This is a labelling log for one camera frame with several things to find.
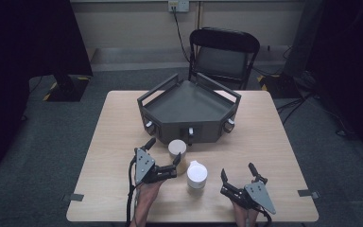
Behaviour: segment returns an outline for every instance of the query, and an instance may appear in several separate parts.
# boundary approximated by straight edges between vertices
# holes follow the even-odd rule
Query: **electrical outlet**
[[[190,2],[188,0],[168,1],[167,9],[170,12],[172,12],[173,9],[177,12],[188,12],[190,9]]]

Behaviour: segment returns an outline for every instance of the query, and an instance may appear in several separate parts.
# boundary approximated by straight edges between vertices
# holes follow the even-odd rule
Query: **black chair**
[[[189,80],[201,73],[246,90],[260,44],[246,32],[203,27],[191,33],[190,48]]]

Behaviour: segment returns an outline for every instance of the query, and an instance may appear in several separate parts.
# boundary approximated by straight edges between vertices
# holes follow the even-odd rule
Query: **chair backrest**
[[[213,27],[194,30],[190,34],[192,52],[195,45],[254,54],[260,48],[258,40],[249,33]]]

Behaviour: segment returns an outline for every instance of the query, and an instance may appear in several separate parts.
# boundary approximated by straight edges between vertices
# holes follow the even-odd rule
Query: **white paper cup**
[[[208,170],[197,161],[192,161],[187,169],[187,183],[192,188],[202,188],[205,186],[208,177]]]
[[[187,170],[187,162],[185,161],[187,146],[182,140],[173,140],[169,143],[167,148],[169,149],[169,155],[172,161],[179,153],[181,154],[181,161],[176,167],[176,171],[178,172],[178,176],[182,175]]]

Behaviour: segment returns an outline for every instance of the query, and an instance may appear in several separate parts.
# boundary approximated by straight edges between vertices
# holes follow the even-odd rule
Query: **wooden table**
[[[150,136],[144,131],[137,98],[144,91],[109,92],[71,201],[70,221],[125,221],[129,193],[128,169],[134,148]],[[149,212],[151,222],[234,222],[230,200],[220,194],[220,171],[238,188],[253,179],[248,163],[268,178],[267,190],[276,209],[273,221],[316,221],[319,217],[285,129],[268,92],[238,91],[241,97],[235,128],[216,143],[187,148],[187,162],[208,169],[203,190],[187,185],[186,174],[167,180]],[[148,152],[158,166],[171,164],[167,146],[157,140]],[[258,221],[265,221],[263,216]]]

